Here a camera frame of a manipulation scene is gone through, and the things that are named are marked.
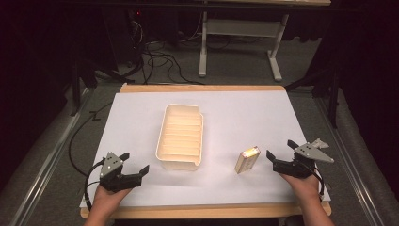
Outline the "white metal desk frame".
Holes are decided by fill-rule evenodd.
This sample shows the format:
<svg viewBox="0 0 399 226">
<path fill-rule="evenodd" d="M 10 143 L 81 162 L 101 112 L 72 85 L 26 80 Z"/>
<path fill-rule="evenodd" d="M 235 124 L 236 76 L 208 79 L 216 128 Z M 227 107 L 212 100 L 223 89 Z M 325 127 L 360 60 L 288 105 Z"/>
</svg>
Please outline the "white metal desk frame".
<svg viewBox="0 0 399 226">
<path fill-rule="evenodd" d="M 277 53 L 289 19 L 284 14 L 277 22 L 259 22 L 244 20 L 209 19 L 206 12 L 202 13 L 201 48 L 199 53 L 199 77 L 207 74 L 207 37 L 209 35 L 240 36 L 255 38 L 273 38 L 274 46 L 267 50 L 267 58 L 273 78 L 276 82 L 282 80 L 277 62 Z"/>
</svg>

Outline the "black metal stand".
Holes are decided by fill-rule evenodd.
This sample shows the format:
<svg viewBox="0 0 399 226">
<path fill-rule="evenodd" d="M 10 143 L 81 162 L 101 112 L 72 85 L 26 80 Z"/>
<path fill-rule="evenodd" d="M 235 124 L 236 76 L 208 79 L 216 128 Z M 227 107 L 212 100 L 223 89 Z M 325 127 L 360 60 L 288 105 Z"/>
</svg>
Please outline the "black metal stand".
<svg viewBox="0 0 399 226">
<path fill-rule="evenodd" d="M 340 68 L 336 65 L 327 66 L 316 73 L 311 73 L 285 86 L 286 91 L 292 91 L 302 86 L 313 85 L 312 96 L 323 98 L 328 96 L 327 118 L 331 125 L 336 128 L 336 116 L 338 103 L 338 92 L 340 82 Z"/>
<path fill-rule="evenodd" d="M 75 116 L 83 105 L 81 101 L 82 92 L 80 91 L 81 82 L 89 89 L 95 89 L 97 87 L 97 80 L 94 75 L 95 71 L 100 71 L 122 83 L 126 82 L 124 77 L 91 60 L 81 57 L 75 59 L 72 64 L 72 116 Z"/>
</svg>

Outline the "silver metal floor rail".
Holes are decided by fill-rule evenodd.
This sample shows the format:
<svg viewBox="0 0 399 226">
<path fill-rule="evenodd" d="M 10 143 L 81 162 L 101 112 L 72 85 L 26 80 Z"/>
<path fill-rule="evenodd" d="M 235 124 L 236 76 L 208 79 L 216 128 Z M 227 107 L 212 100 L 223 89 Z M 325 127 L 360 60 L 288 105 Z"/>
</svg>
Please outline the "silver metal floor rail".
<svg viewBox="0 0 399 226">
<path fill-rule="evenodd" d="M 81 107 L 87 103 L 92 93 L 93 89 L 84 88 L 78 94 L 81 100 L 79 106 L 70 101 L 64 107 L 13 174 L 13 179 L 2 193 L 3 200 L 13 198 L 13 202 L 9 203 L 12 212 L 8 214 L 6 226 L 27 224 L 64 153 L 67 139 L 81 116 Z"/>
<path fill-rule="evenodd" d="M 359 171 L 355 166 L 355 162 L 353 161 L 348 149 L 343 142 L 342 136 L 340 135 L 338 129 L 333 126 L 328 117 L 327 107 L 324 101 L 320 98 L 316 98 L 314 101 L 317 108 L 321 111 L 321 115 L 325 123 L 327 124 L 328 130 L 332 134 L 334 143 L 338 149 L 339 159 L 343 164 L 343 169 L 357 197 L 358 203 L 361 206 L 362 212 L 365 214 L 365 217 L 369 222 L 369 225 L 384 226 L 384 223 L 381 221 L 378 211 L 375 209 L 375 203 L 372 199 L 371 193 L 364 181 L 361 179 Z"/>
</svg>

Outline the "dark computer case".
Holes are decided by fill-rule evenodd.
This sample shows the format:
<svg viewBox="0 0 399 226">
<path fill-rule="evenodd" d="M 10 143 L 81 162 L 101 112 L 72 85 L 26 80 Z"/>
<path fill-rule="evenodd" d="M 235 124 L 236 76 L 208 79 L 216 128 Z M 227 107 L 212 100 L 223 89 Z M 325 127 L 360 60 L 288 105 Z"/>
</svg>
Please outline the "dark computer case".
<svg viewBox="0 0 399 226">
<path fill-rule="evenodd" d="M 132 70 L 138 62 L 132 41 L 132 27 L 127 9 L 104 8 L 104 23 L 112 46 L 118 72 Z"/>
</svg>

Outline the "person's right hand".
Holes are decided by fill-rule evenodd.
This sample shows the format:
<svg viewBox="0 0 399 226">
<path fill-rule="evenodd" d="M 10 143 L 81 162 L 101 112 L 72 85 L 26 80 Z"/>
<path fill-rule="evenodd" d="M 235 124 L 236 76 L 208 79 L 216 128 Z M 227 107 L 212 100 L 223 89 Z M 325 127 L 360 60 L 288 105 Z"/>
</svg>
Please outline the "person's right hand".
<svg viewBox="0 0 399 226">
<path fill-rule="evenodd" d="M 305 179 L 295 178 L 290 175 L 280 175 L 292 188 L 300 203 L 320 201 L 319 181 L 312 175 Z"/>
</svg>

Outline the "cream ridged plastic tray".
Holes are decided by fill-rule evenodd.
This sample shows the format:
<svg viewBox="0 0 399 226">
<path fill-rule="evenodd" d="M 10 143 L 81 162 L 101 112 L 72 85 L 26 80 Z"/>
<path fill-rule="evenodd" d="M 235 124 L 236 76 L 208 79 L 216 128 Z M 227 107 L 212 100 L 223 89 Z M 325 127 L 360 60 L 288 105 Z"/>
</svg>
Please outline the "cream ridged plastic tray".
<svg viewBox="0 0 399 226">
<path fill-rule="evenodd" d="M 165 109 L 156 157 L 167 170 L 200 167 L 203 116 L 196 105 L 168 105 Z"/>
</svg>

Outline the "small pale yellow box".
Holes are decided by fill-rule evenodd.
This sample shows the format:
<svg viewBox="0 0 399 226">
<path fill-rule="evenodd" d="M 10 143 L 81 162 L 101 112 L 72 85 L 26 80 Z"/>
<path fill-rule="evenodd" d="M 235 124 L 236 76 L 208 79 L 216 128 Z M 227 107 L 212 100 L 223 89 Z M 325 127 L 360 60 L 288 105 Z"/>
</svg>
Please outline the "small pale yellow box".
<svg viewBox="0 0 399 226">
<path fill-rule="evenodd" d="M 241 152 L 234 167 L 235 172 L 240 174 L 252 169 L 260 154 L 261 151 L 257 146 Z"/>
</svg>

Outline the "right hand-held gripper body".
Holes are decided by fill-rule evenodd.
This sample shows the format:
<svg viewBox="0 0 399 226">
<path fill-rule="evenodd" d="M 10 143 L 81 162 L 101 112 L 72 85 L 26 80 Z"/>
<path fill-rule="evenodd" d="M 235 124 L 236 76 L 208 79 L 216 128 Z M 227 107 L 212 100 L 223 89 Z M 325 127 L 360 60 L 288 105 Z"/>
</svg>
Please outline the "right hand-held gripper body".
<svg viewBox="0 0 399 226">
<path fill-rule="evenodd" d="M 272 163 L 273 171 L 290 175 L 295 178 L 305 179 L 314 174 L 316 169 L 316 161 L 327 163 L 334 162 L 332 157 L 326 155 L 320 149 L 314 147 L 310 143 L 298 145 L 298 148 L 293 151 L 293 160 L 284 161 L 277 159 L 275 163 Z"/>
</svg>

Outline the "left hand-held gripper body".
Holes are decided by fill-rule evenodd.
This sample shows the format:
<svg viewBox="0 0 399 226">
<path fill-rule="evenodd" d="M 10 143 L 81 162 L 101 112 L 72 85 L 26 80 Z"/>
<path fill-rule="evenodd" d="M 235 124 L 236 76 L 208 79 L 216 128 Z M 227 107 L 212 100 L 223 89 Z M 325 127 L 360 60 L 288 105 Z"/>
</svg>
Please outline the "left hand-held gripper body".
<svg viewBox="0 0 399 226">
<path fill-rule="evenodd" d="M 141 186 L 142 179 L 138 178 L 138 173 L 129 175 L 122 173 L 123 163 L 114 153 L 108 153 L 105 157 L 100 171 L 100 185 L 106 190 L 118 192 Z"/>
</svg>

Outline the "person's left hand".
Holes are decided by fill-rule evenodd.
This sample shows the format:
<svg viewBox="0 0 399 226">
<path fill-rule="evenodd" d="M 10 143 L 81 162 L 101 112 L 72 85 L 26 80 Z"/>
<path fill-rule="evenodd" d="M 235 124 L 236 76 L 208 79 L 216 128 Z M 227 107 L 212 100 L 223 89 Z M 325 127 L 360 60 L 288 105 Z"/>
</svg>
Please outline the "person's left hand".
<svg viewBox="0 0 399 226">
<path fill-rule="evenodd" d="M 118 192 L 106 190 L 98 185 L 95 192 L 92 209 L 113 212 L 120 206 L 122 200 L 132 191 L 131 188 L 123 189 Z"/>
</svg>

